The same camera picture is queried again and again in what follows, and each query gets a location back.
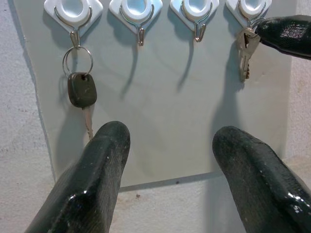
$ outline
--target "key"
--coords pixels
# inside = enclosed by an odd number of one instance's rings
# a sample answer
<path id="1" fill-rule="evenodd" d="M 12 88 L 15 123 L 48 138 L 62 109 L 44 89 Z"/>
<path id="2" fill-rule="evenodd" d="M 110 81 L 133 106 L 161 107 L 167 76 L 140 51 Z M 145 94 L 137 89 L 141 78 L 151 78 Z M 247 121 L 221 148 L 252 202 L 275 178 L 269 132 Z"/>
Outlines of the key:
<path id="1" fill-rule="evenodd" d="M 68 96 L 73 106 L 82 108 L 88 137 L 93 138 L 90 106 L 97 100 L 94 80 L 90 74 L 72 73 L 68 77 Z"/>
<path id="2" fill-rule="evenodd" d="M 249 60 L 260 43 L 260 37 L 251 28 L 244 28 L 238 35 L 237 46 L 240 54 L 241 82 L 249 79 Z"/>
<path id="3" fill-rule="evenodd" d="M 267 18 L 256 33 L 261 43 L 281 53 L 311 60 L 311 16 Z"/>

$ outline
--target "textured wall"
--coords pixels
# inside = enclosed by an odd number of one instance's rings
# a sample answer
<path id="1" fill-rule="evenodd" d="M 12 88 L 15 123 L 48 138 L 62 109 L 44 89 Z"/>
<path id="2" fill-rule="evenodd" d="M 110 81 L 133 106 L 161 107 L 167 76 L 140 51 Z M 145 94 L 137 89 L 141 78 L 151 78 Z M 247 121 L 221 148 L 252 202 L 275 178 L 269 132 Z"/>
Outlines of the textured wall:
<path id="1" fill-rule="evenodd" d="M 309 0 L 298 12 L 311 15 Z M 0 1 L 0 229 L 23 232 L 53 186 L 35 86 L 13 4 Z M 311 186 L 311 63 L 293 60 L 286 162 Z M 112 233 L 241 233 L 221 174 L 124 189 Z"/>

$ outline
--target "white hook base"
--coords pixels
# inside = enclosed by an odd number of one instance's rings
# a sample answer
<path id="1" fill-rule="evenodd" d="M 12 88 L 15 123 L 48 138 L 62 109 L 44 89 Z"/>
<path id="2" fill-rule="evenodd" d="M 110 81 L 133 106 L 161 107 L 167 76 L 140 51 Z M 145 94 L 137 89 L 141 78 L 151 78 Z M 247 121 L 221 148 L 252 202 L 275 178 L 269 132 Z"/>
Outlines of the white hook base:
<path id="1" fill-rule="evenodd" d="M 249 7 L 245 7 L 245 9 L 240 9 L 239 5 L 238 5 L 239 0 L 227 0 L 226 5 L 228 7 L 228 9 L 230 10 L 230 12 L 234 15 L 234 17 L 238 20 L 238 22 L 243 26 L 243 27 L 247 27 L 248 26 L 248 22 L 246 20 L 245 17 L 256 17 L 256 18 L 260 18 L 262 17 L 267 10 L 269 9 L 269 7 L 272 4 L 272 0 L 254 0 L 254 6 L 251 4 L 251 0 L 249 0 Z M 242 5 L 248 5 L 247 2 L 245 2 L 245 0 L 243 1 Z"/>
<path id="2" fill-rule="evenodd" d="M 171 0 L 171 4 L 170 4 L 170 6 L 171 6 L 171 9 L 175 12 L 175 14 L 177 14 L 177 16 L 178 17 L 180 17 L 180 19 L 192 30 L 192 31 L 195 31 L 195 25 L 194 25 L 194 23 L 193 22 L 191 22 L 191 21 L 189 21 L 185 16 L 184 16 L 184 14 L 182 13 L 182 10 L 181 10 L 181 4 L 182 4 L 182 2 L 183 2 L 183 0 Z M 206 10 L 206 12 L 210 9 L 210 3 L 212 2 L 213 3 L 213 8 L 212 8 L 212 10 L 211 10 L 211 12 L 210 12 L 210 14 L 209 14 L 209 17 L 207 17 L 206 18 L 206 20 L 204 21 L 204 22 L 202 22 L 202 24 L 203 23 L 205 23 L 207 20 L 208 20 L 208 18 L 210 18 L 213 14 L 214 14 L 214 12 L 216 11 L 216 9 L 217 9 L 217 7 L 219 6 L 219 0 L 210 0 L 210 1 L 206 1 L 207 2 L 207 6 L 206 7 L 202 7 L 202 8 L 204 8 L 204 9 L 207 9 Z M 199 20 L 200 19 L 200 14 L 195 14 L 195 15 L 193 15 L 191 18 L 193 18 L 193 19 L 196 19 L 196 20 Z"/>
<path id="3" fill-rule="evenodd" d="M 92 24 L 98 19 L 98 17 L 103 12 L 103 5 L 99 0 L 81 0 L 82 11 L 79 15 L 75 15 L 72 12 L 66 12 L 64 9 L 65 0 L 46 0 L 44 2 L 45 11 L 58 22 L 66 31 L 69 33 L 72 31 L 72 28 L 64 24 L 56 15 L 54 8 L 57 7 L 58 13 L 69 25 L 78 28 L 81 25 L 81 22 L 85 22 L 89 15 L 89 7 L 92 7 L 92 17 L 89 22 L 80 29 L 80 36 L 83 36 L 87 30 L 92 26 Z"/>
<path id="4" fill-rule="evenodd" d="M 124 23 L 133 33 L 137 34 L 138 33 L 137 28 L 129 24 L 128 22 L 126 22 L 126 20 L 123 18 L 123 16 L 120 13 L 120 6 L 122 2 L 125 2 L 125 1 L 124 0 L 112 0 L 109 5 L 109 10 L 111 11 L 111 13 L 113 13 L 115 17 L 117 17 L 122 23 Z M 155 17 L 160 13 L 162 6 L 163 6 L 162 0 L 146 0 L 144 12 L 141 14 L 137 14 L 137 16 L 135 16 L 134 14 L 131 14 L 130 13 L 131 10 L 126 9 L 124 11 L 123 5 L 122 5 L 122 8 L 125 14 L 128 13 L 126 14 L 126 16 L 129 19 L 131 19 L 134 23 L 139 24 L 143 22 L 146 18 L 148 18 L 148 16 L 150 15 L 151 10 L 152 10 L 151 9 L 152 4 L 155 7 L 155 11 L 151 19 L 143 25 L 143 28 L 146 29 L 150 25 L 150 23 L 155 19 Z"/>

